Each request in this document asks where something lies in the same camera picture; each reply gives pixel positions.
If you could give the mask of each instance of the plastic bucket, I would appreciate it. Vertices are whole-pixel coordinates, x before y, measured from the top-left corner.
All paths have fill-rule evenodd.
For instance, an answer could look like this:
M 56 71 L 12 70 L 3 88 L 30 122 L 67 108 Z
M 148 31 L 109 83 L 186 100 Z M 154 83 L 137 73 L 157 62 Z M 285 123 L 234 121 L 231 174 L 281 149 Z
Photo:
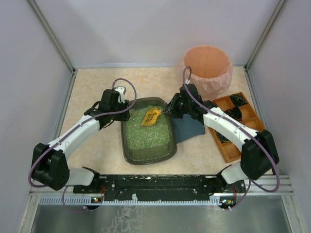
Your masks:
M 195 84 L 203 100 L 213 100 L 227 91 L 231 85 L 233 65 L 229 56 L 213 46 L 197 46 L 190 49 L 175 66 L 181 79 L 186 66 L 192 68 L 191 82 Z

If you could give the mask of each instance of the dark green tray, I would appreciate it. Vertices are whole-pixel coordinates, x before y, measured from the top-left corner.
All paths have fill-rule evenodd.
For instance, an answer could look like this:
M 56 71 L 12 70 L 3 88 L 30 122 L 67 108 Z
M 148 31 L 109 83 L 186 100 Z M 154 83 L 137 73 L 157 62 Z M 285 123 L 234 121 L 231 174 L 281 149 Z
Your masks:
M 148 97 L 136 100 L 133 109 L 138 110 L 148 106 L 160 106 L 165 108 L 167 103 L 159 97 Z M 123 154 L 127 162 L 134 165 L 144 165 L 144 164 L 154 164 L 167 159 L 172 158 L 177 151 L 176 139 L 174 134 L 174 128 L 172 123 L 172 118 L 165 115 L 166 122 L 169 128 L 170 141 L 166 145 L 140 149 L 131 150 L 128 148 L 127 137 L 126 137 L 126 122 L 121 122 L 121 134 L 122 134 L 122 145 Z

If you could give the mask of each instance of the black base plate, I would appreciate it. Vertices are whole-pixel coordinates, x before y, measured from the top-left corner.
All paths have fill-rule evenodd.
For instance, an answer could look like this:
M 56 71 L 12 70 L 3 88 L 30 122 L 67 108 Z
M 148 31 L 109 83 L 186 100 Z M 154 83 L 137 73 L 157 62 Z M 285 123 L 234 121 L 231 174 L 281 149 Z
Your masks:
M 136 194 L 138 201 L 192 201 L 209 200 L 205 183 L 214 179 L 213 175 L 100 175 L 96 188 L 76 185 L 74 193 L 100 193 L 105 186 L 105 201 L 132 200 Z M 244 181 L 238 181 L 220 188 L 222 193 L 245 192 Z

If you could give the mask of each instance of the wire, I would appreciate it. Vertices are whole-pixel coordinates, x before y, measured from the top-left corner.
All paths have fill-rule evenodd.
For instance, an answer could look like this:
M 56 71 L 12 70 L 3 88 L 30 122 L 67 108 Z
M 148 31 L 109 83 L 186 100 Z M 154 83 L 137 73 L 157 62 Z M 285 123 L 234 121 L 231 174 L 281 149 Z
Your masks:
M 73 212 L 73 213 L 83 213 L 86 209 L 83 209 L 83 210 L 72 210 L 72 209 L 70 209 L 70 208 L 65 204 L 65 193 L 66 193 L 68 187 L 69 187 L 69 186 L 65 186 L 65 189 L 64 189 L 64 191 L 63 191 L 63 195 L 62 195 L 62 204 L 63 204 L 63 206 L 64 206 L 67 210 L 69 210 L 70 212 Z
M 63 137 L 59 140 L 59 142 L 57 142 L 57 143 L 55 143 L 54 145 L 50 146 L 45 152 L 43 152 L 43 153 L 39 156 L 39 158 L 34 162 L 34 164 L 33 164 L 33 165 L 31 166 L 31 168 L 30 168 L 30 171 L 29 171 L 29 173 L 28 173 L 28 183 L 30 184 L 31 187 L 35 187 L 35 188 L 43 188 L 43 187 L 46 187 L 46 185 L 37 185 L 37 184 L 34 184 L 34 183 L 32 182 L 31 176 L 32 176 L 32 173 L 33 173 L 35 167 L 36 167 L 36 166 L 38 165 L 38 163 L 44 158 L 44 156 L 46 156 L 46 155 L 47 155 L 51 150 L 53 150 L 55 147 L 57 147 L 58 145 L 60 145 L 66 138 L 68 138 L 68 137 L 69 137 L 73 132 L 75 132 L 79 127 L 83 126 L 84 124 L 86 124 L 86 123 L 88 123 L 89 121 L 91 121 L 91 120 L 93 120 L 93 119 L 95 119 L 95 118 L 98 118 L 98 117 L 103 117 L 103 116 L 107 116 L 107 115 L 115 115 L 115 114 L 124 113 L 124 112 L 128 111 L 129 109 L 131 109 L 131 108 L 134 106 L 134 104 L 135 104 L 135 102 L 136 102 L 136 99 L 137 99 L 137 91 L 136 91 L 134 85 L 133 85 L 129 80 L 127 80 L 127 79 L 118 78 L 118 79 L 116 79 L 116 80 L 112 83 L 112 89 L 114 89 L 114 86 L 115 86 L 115 84 L 116 84 L 117 81 L 125 81 L 125 82 L 127 82 L 128 84 L 131 85 L 131 87 L 132 87 L 132 89 L 133 89 L 133 91 L 134 91 L 134 100 L 133 100 L 133 102 L 130 104 L 130 106 L 128 106 L 127 108 L 125 108 L 125 109 L 123 109 L 123 110 L 121 110 L 121 111 L 97 114 L 97 115 L 95 115 L 95 116 L 93 116 L 93 117 L 91 117 L 91 118 L 89 118 L 89 119 L 83 121 L 80 125 L 75 126 L 75 127 L 74 127 L 72 130 L 70 130 L 65 136 L 63 136 Z M 71 210 L 70 208 L 68 208 L 68 207 L 65 205 L 64 196 L 65 196 L 65 192 L 66 192 L 67 188 L 68 188 L 68 186 L 65 187 L 65 190 L 64 190 L 63 195 L 62 195 L 62 203 L 63 203 L 63 205 L 64 205 L 64 206 L 66 207 L 66 209 L 68 209 L 69 211 L 72 211 L 72 212 L 75 212 L 75 213 L 81 213 L 82 211 L 81 211 L 81 212 L 77 212 L 77 211 Z
M 191 78 L 191 74 L 192 74 L 192 69 L 190 66 L 185 67 L 184 71 L 183 71 L 183 86 L 185 87 L 186 92 L 188 93 L 188 95 L 191 97 L 191 99 L 197 103 L 201 108 L 203 108 L 204 110 L 206 110 L 207 112 L 217 116 L 217 117 L 222 117 L 220 114 L 208 109 L 207 107 L 205 107 L 203 104 L 201 104 L 198 100 L 195 99 L 195 97 L 193 97 L 193 95 L 191 94 L 191 92 L 189 91 L 187 85 L 186 85 L 186 81 L 185 81 L 185 74 L 186 74 L 186 70 L 189 69 L 190 73 L 189 73 L 189 77 L 187 79 L 187 81 L 190 80 Z M 246 136 L 248 136 L 250 139 L 252 139 L 258 146 L 259 148 L 263 151 L 263 153 L 267 156 L 268 160 L 270 161 L 272 168 L 276 174 L 276 186 L 274 189 L 269 190 L 266 188 L 261 187 L 259 184 L 257 184 L 255 181 L 251 180 L 250 181 L 256 185 L 258 188 L 260 188 L 261 190 L 265 191 L 265 192 L 269 192 L 269 193 L 273 193 L 276 192 L 280 186 L 280 175 L 279 175 L 279 170 L 275 164 L 275 162 L 273 161 L 273 158 L 271 157 L 271 155 L 269 154 L 269 152 L 266 150 L 266 148 L 256 139 L 254 138 L 249 132 L 247 132 L 245 129 L 240 128 L 239 125 L 234 122 L 233 120 L 226 118 L 226 117 L 222 117 L 223 119 L 225 119 L 226 121 L 230 122 L 231 124 L 233 124 L 234 126 L 236 126 L 239 130 L 241 130 Z
M 241 197 L 241 199 L 240 199 L 234 206 L 229 207 L 229 208 L 227 208 L 227 209 L 223 209 L 223 210 L 230 210 L 230 211 L 231 211 L 231 210 L 233 210 L 234 208 L 237 208 L 237 207 L 241 204 L 241 202 L 244 200 L 244 198 L 246 197 L 246 195 L 247 195 L 247 193 L 248 193 L 248 191 L 249 191 L 250 188 L 251 188 L 251 179 L 248 179 L 248 187 L 247 187 L 247 189 L 246 189 L 244 195 Z
M 233 200 L 235 201 L 237 199 L 237 195 L 238 195 L 236 186 L 233 186 L 233 192 L 234 192 Z
M 103 127 L 103 129 L 107 128 L 108 126 L 112 125 L 112 123 L 115 122 L 115 120 L 112 120 L 109 124 Z
M 100 101 L 96 101 L 96 102 L 93 104 L 92 108 L 95 108 L 95 107 L 97 106 L 97 104 L 99 104 L 99 103 L 100 103 Z
M 106 194 L 106 186 L 102 185 L 101 187 L 103 187 L 103 188 L 101 189 L 101 198 L 102 198 L 102 202 L 103 202 L 104 196 L 105 196 L 105 194 Z

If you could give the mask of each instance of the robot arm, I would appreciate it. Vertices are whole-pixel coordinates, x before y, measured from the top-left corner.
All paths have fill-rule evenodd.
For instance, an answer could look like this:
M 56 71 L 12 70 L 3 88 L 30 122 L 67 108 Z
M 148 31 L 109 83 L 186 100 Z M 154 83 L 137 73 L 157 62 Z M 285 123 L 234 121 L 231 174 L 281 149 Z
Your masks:
M 228 166 L 217 174 L 216 180 L 213 185 L 209 185 L 210 188 L 224 188 L 228 184 L 232 184 L 238 180 L 250 178 L 257 180 L 260 176 L 264 175 L 268 170 L 272 168 L 270 161 L 263 151 L 251 140 L 246 134 L 244 134 L 240 128 L 243 128 L 251 136 L 256 138 L 264 148 L 270 153 L 272 159 L 277 164 L 279 162 L 278 154 L 274 144 L 273 137 L 270 132 L 264 130 L 258 132 L 250 129 L 238 121 L 234 120 L 226 113 L 224 113 L 215 103 L 211 101 L 202 101 L 201 96 L 198 94 L 195 85 L 188 84 L 188 90 L 194 96 L 194 98 L 203 104 L 208 109 L 219 114 L 221 117 L 215 116 L 212 113 L 208 113 L 195 103 L 185 90 L 185 87 L 180 88 L 180 93 L 176 93 L 167 105 L 163 109 L 163 113 L 170 114 L 174 118 L 182 118 L 184 114 L 190 114 L 193 119 L 200 121 L 202 124 L 213 128 L 217 132 L 221 133 L 228 140 L 241 151 L 241 162 L 232 166 Z M 232 122 L 225 120 L 223 117 L 229 118 Z
M 34 168 L 32 178 L 54 190 L 59 190 L 65 185 L 90 185 L 97 172 L 89 168 L 68 168 L 67 160 L 83 142 L 111 121 L 128 121 L 129 111 L 94 118 L 98 114 L 126 109 L 129 101 L 124 99 L 125 92 L 123 86 L 118 86 L 114 90 L 105 90 L 101 101 L 88 109 L 67 132 L 46 145 L 39 143 L 35 146 L 32 164 L 42 153 L 51 147 L 52 149 Z

